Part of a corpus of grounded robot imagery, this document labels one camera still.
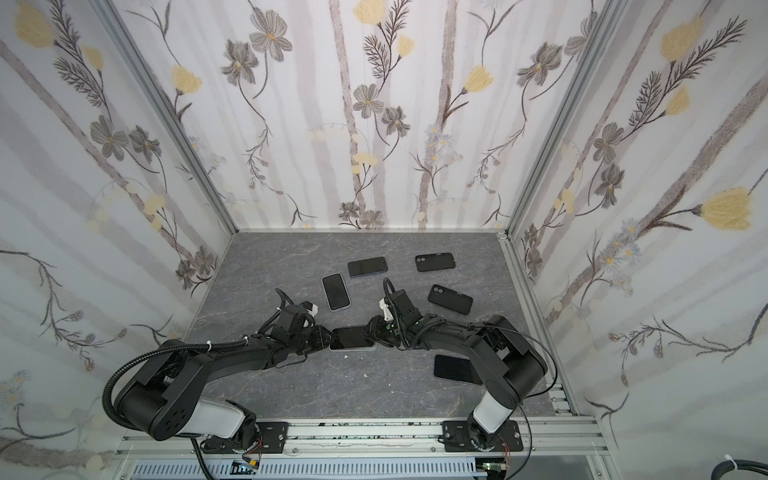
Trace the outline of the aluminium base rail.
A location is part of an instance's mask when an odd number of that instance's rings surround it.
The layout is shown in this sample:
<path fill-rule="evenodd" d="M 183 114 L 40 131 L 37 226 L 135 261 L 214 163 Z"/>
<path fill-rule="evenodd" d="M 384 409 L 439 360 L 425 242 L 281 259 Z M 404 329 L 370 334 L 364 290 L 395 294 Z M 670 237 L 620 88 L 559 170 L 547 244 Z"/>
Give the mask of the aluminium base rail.
<path fill-rule="evenodd" d="M 450 252 L 456 267 L 419 272 L 415 256 Z M 384 257 L 388 271 L 351 278 L 347 264 Z M 548 373 L 489 451 L 468 442 L 482 385 L 437 378 L 436 355 L 367 338 L 382 314 L 383 280 L 423 314 L 468 324 L 505 317 L 533 337 Z M 473 298 L 468 315 L 427 299 L 434 284 Z M 310 302 L 330 330 L 328 349 L 286 366 L 206 385 L 193 420 L 212 435 L 156 441 L 128 430 L 120 477 L 232 479 L 615 479 L 607 433 L 582 414 L 554 348 L 533 323 L 510 247 L 494 233 L 240 233 L 233 237 L 186 343 L 256 332 L 281 289 Z"/>

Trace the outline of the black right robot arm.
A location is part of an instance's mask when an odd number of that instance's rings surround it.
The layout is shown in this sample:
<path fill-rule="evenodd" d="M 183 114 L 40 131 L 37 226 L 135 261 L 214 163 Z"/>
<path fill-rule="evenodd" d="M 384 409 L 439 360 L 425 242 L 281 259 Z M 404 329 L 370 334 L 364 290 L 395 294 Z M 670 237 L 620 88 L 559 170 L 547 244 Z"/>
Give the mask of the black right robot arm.
<path fill-rule="evenodd" d="M 423 314 L 389 279 L 383 280 L 383 292 L 382 314 L 370 320 L 369 337 L 401 351 L 445 350 L 465 357 L 485 389 L 467 419 L 468 442 L 476 450 L 491 450 L 510 415 L 548 373 L 535 339 L 500 315 L 462 324 Z"/>

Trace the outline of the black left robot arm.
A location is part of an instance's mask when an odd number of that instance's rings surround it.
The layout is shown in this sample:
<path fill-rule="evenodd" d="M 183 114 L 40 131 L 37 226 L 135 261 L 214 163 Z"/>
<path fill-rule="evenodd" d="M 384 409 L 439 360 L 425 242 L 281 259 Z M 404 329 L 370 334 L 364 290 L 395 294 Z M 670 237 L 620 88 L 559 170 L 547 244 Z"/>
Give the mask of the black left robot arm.
<path fill-rule="evenodd" d="M 314 304 L 296 304 L 281 289 L 276 292 L 280 306 L 254 333 L 221 343 L 167 340 L 119 367 L 103 389 L 104 413 L 156 441 L 212 435 L 213 428 L 193 420 L 203 412 L 208 383 L 286 366 L 294 356 L 304 361 L 332 343 L 332 332 L 315 319 Z"/>

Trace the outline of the black phone case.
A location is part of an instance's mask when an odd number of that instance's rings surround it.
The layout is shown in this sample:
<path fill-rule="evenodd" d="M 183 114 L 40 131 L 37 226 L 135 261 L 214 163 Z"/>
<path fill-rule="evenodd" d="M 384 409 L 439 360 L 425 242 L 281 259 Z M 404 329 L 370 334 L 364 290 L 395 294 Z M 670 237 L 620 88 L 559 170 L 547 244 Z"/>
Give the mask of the black phone case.
<path fill-rule="evenodd" d="M 438 284 L 432 286 L 427 299 L 434 305 L 461 315 L 468 315 L 473 305 L 472 297 Z"/>
<path fill-rule="evenodd" d="M 450 270 L 456 267 L 454 256 L 450 252 L 416 255 L 415 264 L 419 272 Z"/>

